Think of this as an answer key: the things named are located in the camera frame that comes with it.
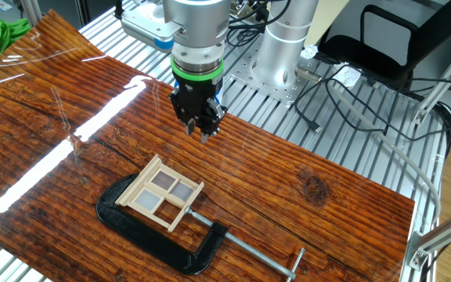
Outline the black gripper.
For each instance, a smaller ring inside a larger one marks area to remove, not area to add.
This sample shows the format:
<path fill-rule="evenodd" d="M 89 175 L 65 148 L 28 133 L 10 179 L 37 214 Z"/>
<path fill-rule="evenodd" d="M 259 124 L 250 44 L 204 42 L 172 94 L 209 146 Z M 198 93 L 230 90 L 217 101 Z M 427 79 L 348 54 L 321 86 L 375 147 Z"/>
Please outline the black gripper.
<path fill-rule="evenodd" d="M 215 98 L 223 86 L 222 77 L 206 81 L 192 81 L 181 76 L 175 77 L 177 93 L 169 96 L 175 114 L 183 123 L 185 133 L 191 135 L 196 126 L 200 128 L 200 141 L 206 143 L 217 136 L 219 124 L 226 115 L 226 108 Z"/>

